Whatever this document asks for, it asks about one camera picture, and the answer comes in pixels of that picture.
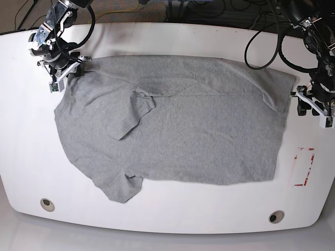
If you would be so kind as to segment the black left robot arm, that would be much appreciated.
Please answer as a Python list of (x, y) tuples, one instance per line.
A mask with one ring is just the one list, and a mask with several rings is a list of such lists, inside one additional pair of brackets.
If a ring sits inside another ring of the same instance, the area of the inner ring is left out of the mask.
[[(319, 108), (327, 116), (334, 113), (334, 1), (276, 1), (277, 6), (291, 23), (280, 36), (278, 50), (282, 61), (290, 68), (309, 74), (311, 90), (300, 86), (297, 92), (312, 100), (309, 104), (298, 99), (298, 114), (304, 116), (311, 110), (319, 115)], [(317, 59), (316, 68), (304, 68), (291, 63), (283, 54), (282, 43), (287, 34), (301, 29), (306, 49)]]

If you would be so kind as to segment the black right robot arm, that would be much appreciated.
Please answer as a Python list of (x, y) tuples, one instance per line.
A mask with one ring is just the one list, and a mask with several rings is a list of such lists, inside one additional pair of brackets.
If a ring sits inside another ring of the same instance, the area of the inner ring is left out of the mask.
[[(95, 27), (95, 14), (91, 1), (57, 1), (50, 3), (45, 21), (36, 33), (30, 36), (30, 54), (41, 58), (39, 65), (48, 68), (50, 76), (55, 80), (57, 73), (69, 67), (70, 63), (82, 63), (80, 53), (82, 47), (91, 37)], [(91, 26), (86, 37), (79, 43), (67, 42), (61, 38), (66, 28), (74, 25), (77, 11), (86, 8), (91, 16)]]

